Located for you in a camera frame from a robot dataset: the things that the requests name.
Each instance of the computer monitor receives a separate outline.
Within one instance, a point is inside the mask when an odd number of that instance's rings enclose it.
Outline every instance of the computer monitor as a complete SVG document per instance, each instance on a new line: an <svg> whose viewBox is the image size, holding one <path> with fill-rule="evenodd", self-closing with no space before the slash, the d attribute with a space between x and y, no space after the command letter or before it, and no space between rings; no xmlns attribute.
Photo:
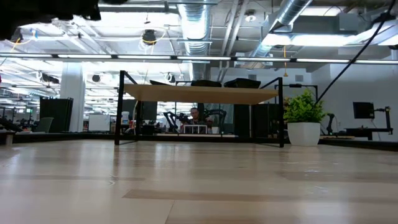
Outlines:
<svg viewBox="0 0 398 224"><path fill-rule="evenodd" d="M373 103L353 102L355 119L374 119Z"/></svg>

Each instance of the ceiling light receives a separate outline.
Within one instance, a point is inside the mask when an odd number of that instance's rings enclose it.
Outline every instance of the ceiling light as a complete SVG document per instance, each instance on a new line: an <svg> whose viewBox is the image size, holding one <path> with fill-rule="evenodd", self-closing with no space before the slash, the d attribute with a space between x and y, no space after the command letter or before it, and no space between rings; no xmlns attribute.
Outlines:
<svg viewBox="0 0 398 224"><path fill-rule="evenodd" d="M314 58L298 58L296 62L313 62L313 63L348 63L348 59L314 59Z"/></svg>
<svg viewBox="0 0 398 224"><path fill-rule="evenodd" d="M320 47L339 47L350 42L352 36L342 35L296 35L292 40L292 45L296 46L320 46Z"/></svg>
<svg viewBox="0 0 398 224"><path fill-rule="evenodd" d="M256 20L256 16L255 15L246 16L244 20L246 20L247 22L252 22Z"/></svg>
<svg viewBox="0 0 398 224"><path fill-rule="evenodd" d="M161 59L170 60L170 56L156 56L156 55L118 55L120 59Z"/></svg>
<svg viewBox="0 0 398 224"><path fill-rule="evenodd" d="M119 88L118 86L86 86L86 89L92 90L114 90Z"/></svg>
<svg viewBox="0 0 398 224"><path fill-rule="evenodd" d="M179 60L231 60L231 57L177 56Z"/></svg>
<svg viewBox="0 0 398 224"><path fill-rule="evenodd" d="M111 55L58 55L60 58L112 58Z"/></svg>
<svg viewBox="0 0 398 224"><path fill-rule="evenodd" d="M113 7L113 8L129 8L129 7L142 7L142 8L158 8L158 5L150 5L150 4L98 4L98 7Z"/></svg>
<svg viewBox="0 0 398 224"><path fill-rule="evenodd" d="M256 16L254 15L256 11L254 9L249 9L247 10L244 15L246 16L246 18L244 18L244 20L246 20L247 22L252 22L256 20Z"/></svg>
<svg viewBox="0 0 398 224"><path fill-rule="evenodd" d="M290 45L291 42L289 36L277 34L268 34L266 38L262 40L262 44L264 45Z"/></svg>
<svg viewBox="0 0 398 224"><path fill-rule="evenodd" d="M395 35L383 42L381 42L379 45L397 45L398 44L398 35Z"/></svg>
<svg viewBox="0 0 398 224"><path fill-rule="evenodd" d="M50 54L4 54L1 53L0 57L16 57L16 58L49 58Z"/></svg>
<svg viewBox="0 0 398 224"><path fill-rule="evenodd" d="M289 62L289 58L249 58L249 57L238 57L238 61L244 62Z"/></svg>
<svg viewBox="0 0 398 224"><path fill-rule="evenodd" d="M6 106L6 108L10 108L10 109L13 109L13 108L15 108L15 109L26 109L25 106Z"/></svg>
<svg viewBox="0 0 398 224"><path fill-rule="evenodd" d="M398 60L356 60L358 64L398 65Z"/></svg>

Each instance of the potted plant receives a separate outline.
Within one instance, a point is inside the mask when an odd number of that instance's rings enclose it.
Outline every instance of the potted plant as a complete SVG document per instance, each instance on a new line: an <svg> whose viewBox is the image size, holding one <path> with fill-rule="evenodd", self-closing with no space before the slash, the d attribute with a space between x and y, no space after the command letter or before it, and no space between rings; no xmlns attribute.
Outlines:
<svg viewBox="0 0 398 224"><path fill-rule="evenodd" d="M316 146L320 137L320 121L326 116L323 102L315 104L310 90L287 100L284 118L287 120L287 132L294 146Z"/></svg>

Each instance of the exposed ductwork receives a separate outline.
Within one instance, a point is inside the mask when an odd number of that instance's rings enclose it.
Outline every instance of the exposed ductwork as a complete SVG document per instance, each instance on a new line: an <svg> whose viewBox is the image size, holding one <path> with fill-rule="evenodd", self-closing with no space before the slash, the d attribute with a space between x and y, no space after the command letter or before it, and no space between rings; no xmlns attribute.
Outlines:
<svg viewBox="0 0 398 224"><path fill-rule="evenodd" d="M291 25L312 0L284 0L280 5L277 20L282 25Z"/></svg>
<svg viewBox="0 0 398 224"><path fill-rule="evenodd" d="M193 40L185 43L187 55L207 55L209 43L195 42L207 39L209 33L210 8L201 4L178 5L181 15L183 38ZM206 77L206 64L191 63L190 76L192 80L201 80Z"/></svg>
<svg viewBox="0 0 398 224"><path fill-rule="evenodd" d="M155 4L153 2L148 2L145 4L123 4L122 6L118 5L109 5L109 4L100 4L99 9L101 12L146 12L146 13L172 13L178 14L178 10L176 5L169 5L167 2L164 4Z"/></svg>
<svg viewBox="0 0 398 224"><path fill-rule="evenodd" d="M275 30L283 26L291 26L311 2L312 0L284 0L280 5L276 18L272 21L267 19L265 22L264 25L267 26L267 34L271 30ZM251 54L252 57L265 57L271 50L273 46L267 45L264 40L265 37L253 50Z"/></svg>

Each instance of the wooden tabletop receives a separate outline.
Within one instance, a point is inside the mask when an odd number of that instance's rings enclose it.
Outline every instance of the wooden tabletop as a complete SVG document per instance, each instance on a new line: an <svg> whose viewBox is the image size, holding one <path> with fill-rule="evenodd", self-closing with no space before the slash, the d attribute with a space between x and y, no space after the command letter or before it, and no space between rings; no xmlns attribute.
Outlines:
<svg viewBox="0 0 398 224"><path fill-rule="evenodd" d="M125 84L124 91L139 101L243 105L255 105L278 95L277 90L135 84Z"/></svg>

